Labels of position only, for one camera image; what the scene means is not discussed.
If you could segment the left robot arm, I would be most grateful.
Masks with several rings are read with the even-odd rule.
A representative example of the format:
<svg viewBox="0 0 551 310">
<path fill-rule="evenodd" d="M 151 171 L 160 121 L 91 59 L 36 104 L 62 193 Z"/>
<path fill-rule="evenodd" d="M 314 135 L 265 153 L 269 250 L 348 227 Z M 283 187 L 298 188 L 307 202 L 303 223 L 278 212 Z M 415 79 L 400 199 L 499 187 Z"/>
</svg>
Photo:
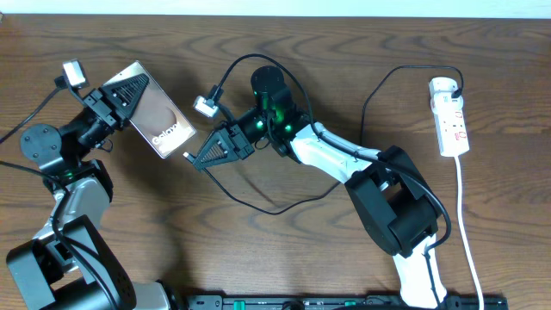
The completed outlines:
<svg viewBox="0 0 551 310">
<path fill-rule="evenodd" d="M 82 111 L 68 124 L 20 123 L 22 153 L 37 164 L 55 206 L 28 242 L 9 251 L 6 264 L 29 309 L 184 309 L 182 297 L 160 280 L 137 283 L 98 232 L 113 200 L 102 161 L 85 160 L 109 135 L 128 125 L 151 79 L 144 73 L 78 94 L 81 84 L 63 72 L 53 94 L 68 90 Z"/>
</svg>

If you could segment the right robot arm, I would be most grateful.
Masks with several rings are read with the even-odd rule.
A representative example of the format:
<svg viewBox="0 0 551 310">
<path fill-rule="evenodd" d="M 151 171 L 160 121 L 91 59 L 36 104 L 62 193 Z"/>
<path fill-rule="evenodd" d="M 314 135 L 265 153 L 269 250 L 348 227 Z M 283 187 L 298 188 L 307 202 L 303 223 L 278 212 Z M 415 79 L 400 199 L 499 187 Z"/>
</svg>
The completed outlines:
<svg viewBox="0 0 551 310">
<path fill-rule="evenodd" d="M 356 145 L 328 131 L 311 110 L 297 106 L 285 83 L 287 69 L 266 65 L 251 76 L 255 104 L 236 118 L 220 103 L 215 85 L 198 96 L 195 110 L 225 119 L 189 161 L 199 171 L 248 158 L 267 140 L 282 157 L 315 167 L 343 184 L 369 237 L 392 256 L 400 280 L 400 298 L 408 307 L 442 307 L 447 295 L 435 249 L 437 220 L 446 217 L 407 153 L 397 146 L 384 152 Z"/>
</svg>

